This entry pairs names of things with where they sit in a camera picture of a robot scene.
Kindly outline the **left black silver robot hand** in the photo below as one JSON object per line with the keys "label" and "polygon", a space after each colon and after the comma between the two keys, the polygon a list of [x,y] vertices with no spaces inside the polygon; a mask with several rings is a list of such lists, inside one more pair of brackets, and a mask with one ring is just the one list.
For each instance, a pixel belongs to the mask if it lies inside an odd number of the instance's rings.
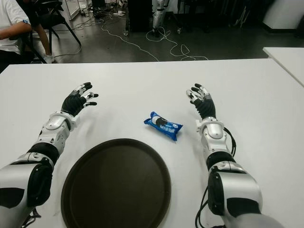
{"label": "left black silver robot hand", "polygon": [[92,87],[91,82],[86,82],[73,89],[63,101],[61,111],[75,117],[85,107],[96,106],[97,102],[90,102],[90,100],[97,98],[99,94],[88,92]]}

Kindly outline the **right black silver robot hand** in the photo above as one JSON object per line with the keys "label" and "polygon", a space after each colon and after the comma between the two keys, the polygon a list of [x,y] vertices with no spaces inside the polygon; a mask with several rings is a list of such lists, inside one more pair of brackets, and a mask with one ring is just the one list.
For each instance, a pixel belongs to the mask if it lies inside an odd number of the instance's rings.
{"label": "right black silver robot hand", "polygon": [[195,84],[190,90],[186,91],[190,103],[195,106],[201,119],[216,118],[216,108],[213,99],[208,90],[200,85]]}

